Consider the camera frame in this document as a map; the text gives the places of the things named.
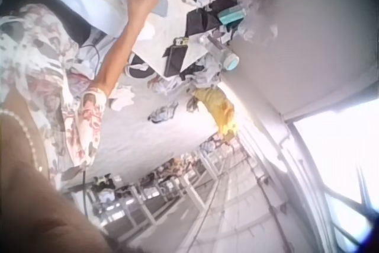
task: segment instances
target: black cord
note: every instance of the black cord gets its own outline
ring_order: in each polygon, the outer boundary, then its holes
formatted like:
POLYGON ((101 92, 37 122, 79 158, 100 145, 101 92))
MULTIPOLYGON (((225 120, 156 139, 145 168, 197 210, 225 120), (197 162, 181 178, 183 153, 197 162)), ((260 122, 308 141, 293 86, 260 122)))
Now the black cord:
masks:
POLYGON ((86 189, 85 189, 85 170, 83 171, 83 206, 84 206, 84 214, 86 218, 88 218, 88 213, 87 213, 87 203, 86 203, 86 189))
POLYGON ((84 46, 81 46, 81 48, 83 47, 94 47, 95 48, 95 51, 96 51, 96 54, 97 54, 97 65, 96 65, 96 68, 95 68, 95 76, 97 75, 98 73, 98 69, 99 69, 99 65, 100 65, 100 53, 99 53, 99 50, 97 49, 97 47, 94 45, 94 44, 86 44, 84 46))

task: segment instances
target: window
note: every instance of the window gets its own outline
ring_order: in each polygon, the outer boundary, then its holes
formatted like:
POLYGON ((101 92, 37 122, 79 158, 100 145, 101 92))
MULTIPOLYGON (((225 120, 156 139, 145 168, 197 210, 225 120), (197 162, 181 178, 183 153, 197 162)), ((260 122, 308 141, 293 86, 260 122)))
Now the window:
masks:
POLYGON ((324 184, 337 244, 354 252, 379 212, 379 100, 294 125, 324 184))

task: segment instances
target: skin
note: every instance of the skin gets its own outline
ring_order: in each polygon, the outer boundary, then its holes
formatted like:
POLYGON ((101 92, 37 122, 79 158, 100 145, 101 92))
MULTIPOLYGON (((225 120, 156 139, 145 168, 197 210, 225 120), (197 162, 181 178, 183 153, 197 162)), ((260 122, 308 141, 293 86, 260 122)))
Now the skin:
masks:
MULTIPOLYGON (((128 0, 129 21, 106 55, 92 87, 106 96, 114 88, 144 22, 158 0, 128 0)), ((26 121, 40 148, 36 127, 22 97, 13 90, 5 108, 26 121)), ((5 252, 110 252, 104 238, 84 215, 38 172, 24 132, 17 121, 0 116, 1 122, 1 219, 5 252)))

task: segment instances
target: yellow object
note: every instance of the yellow object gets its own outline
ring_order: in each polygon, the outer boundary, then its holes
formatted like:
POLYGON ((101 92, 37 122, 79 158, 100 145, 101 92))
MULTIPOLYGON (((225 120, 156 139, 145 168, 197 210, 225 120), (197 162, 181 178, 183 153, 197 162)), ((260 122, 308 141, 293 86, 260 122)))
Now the yellow object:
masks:
POLYGON ((235 107, 220 88, 197 89, 194 95, 207 107, 208 112, 216 121, 219 127, 219 134, 225 136, 228 132, 237 132, 235 107))

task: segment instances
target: person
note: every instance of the person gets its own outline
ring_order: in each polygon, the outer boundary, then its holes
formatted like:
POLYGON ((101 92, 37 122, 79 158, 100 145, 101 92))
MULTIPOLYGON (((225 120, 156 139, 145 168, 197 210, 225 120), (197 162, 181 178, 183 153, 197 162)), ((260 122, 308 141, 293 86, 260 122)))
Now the person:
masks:
POLYGON ((35 137, 35 144, 42 145, 41 157, 47 160, 39 161, 38 168, 57 189, 62 180, 72 179, 92 165, 107 98, 157 3, 127 0, 128 23, 80 96, 72 94, 67 75, 79 46, 51 10, 42 4, 28 4, 0 18, 1 103, 37 129, 40 138, 35 137))
MULTIPOLYGON (((128 24, 78 102, 69 94, 65 73, 78 47, 54 14, 42 5, 27 5, 18 16, 1 18, 4 102, 0 108, 0 199, 4 252, 142 252, 111 246, 110 239, 52 187, 40 168, 36 168, 36 161, 50 153, 33 143, 42 129, 35 132, 24 120, 32 118, 38 125, 36 119, 43 119, 43 123, 53 127, 56 123, 55 127, 63 128, 68 137, 66 147, 72 163, 80 167, 90 165, 99 143, 107 97, 145 19, 157 3, 158 0, 127 0, 128 24), (12 102, 15 97, 17 106, 30 110, 32 116, 18 112, 12 102)), ((44 137, 50 138, 53 127, 44 130, 44 137)), ((55 144, 50 147, 57 150, 57 141, 52 141, 55 144)))

